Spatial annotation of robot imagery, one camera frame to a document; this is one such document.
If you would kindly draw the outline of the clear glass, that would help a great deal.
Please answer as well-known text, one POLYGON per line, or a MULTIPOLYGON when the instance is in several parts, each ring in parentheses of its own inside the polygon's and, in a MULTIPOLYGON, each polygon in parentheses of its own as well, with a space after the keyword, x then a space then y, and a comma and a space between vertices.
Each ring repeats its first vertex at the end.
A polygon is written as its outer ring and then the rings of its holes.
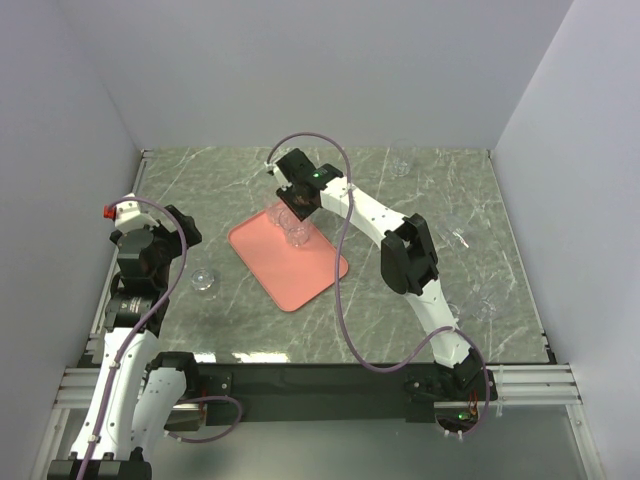
POLYGON ((279 225, 284 231, 287 243, 294 247, 304 245, 310 238, 311 222, 308 219, 298 219, 289 210, 281 213, 279 225))
POLYGON ((277 196, 265 196, 265 214, 267 219, 275 226, 283 230, 289 230, 294 216, 289 207, 277 196))
POLYGON ((218 286, 218 276, 207 258, 195 257, 189 262, 189 281, 195 294, 214 297, 218 286))
POLYGON ((398 139, 389 148, 389 171, 396 177, 407 176, 414 165, 417 147, 408 139, 398 139))

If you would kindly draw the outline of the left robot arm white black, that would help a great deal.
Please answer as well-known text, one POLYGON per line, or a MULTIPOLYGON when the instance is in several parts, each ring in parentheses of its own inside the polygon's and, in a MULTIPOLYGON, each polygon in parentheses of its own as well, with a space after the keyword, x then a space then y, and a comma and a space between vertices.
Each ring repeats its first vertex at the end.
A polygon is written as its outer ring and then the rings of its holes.
POLYGON ((192 217, 176 207, 129 194, 104 208, 114 224, 110 235, 119 269, 105 308, 103 355, 81 430, 67 458, 54 460, 49 479, 149 479, 150 456, 173 405, 193 400, 201 377, 191 371, 192 355, 180 358, 165 386, 140 390, 157 351, 169 297, 180 277, 170 273, 174 259, 185 261, 202 240, 192 217), (144 211, 158 208, 173 224, 168 230, 144 211))

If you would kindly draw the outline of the salmon pink plastic tray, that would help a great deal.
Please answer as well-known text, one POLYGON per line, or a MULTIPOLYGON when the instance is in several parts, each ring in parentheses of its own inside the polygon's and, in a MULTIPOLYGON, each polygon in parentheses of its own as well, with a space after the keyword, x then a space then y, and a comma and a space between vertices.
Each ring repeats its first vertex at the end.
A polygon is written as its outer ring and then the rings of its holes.
POLYGON ((335 261, 335 247, 312 223, 309 240, 294 247, 282 228, 267 219, 265 209, 233 227, 228 241, 284 312, 300 309, 349 269, 345 258, 335 261))

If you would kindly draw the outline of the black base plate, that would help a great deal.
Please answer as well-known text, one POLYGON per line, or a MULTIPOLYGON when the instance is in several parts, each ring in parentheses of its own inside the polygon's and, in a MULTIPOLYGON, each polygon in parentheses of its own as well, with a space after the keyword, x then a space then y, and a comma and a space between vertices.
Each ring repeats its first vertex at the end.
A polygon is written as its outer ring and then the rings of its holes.
POLYGON ((438 403, 494 400, 476 391, 445 399, 435 363, 413 363, 391 373, 359 364, 167 363, 186 376, 181 397, 204 407, 207 426, 245 422, 403 419, 433 423, 438 403))

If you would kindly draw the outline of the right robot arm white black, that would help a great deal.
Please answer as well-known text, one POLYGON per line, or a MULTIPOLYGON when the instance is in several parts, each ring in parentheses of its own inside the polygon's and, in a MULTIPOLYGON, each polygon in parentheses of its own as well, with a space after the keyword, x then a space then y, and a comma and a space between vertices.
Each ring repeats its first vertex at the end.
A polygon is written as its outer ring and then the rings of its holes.
POLYGON ((350 181, 349 172, 330 164, 315 166, 299 149, 267 164, 278 184, 277 196, 300 220, 318 209, 344 219, 342 236, 353 226, 380 251, 380 274, 401 296, 427 334, 436 384, 445 399, 464 399, 471 391, 491 397, 491 380, 479 349, 460 331, 439 279, 438 257, 426 220, 396 212, 350 181))

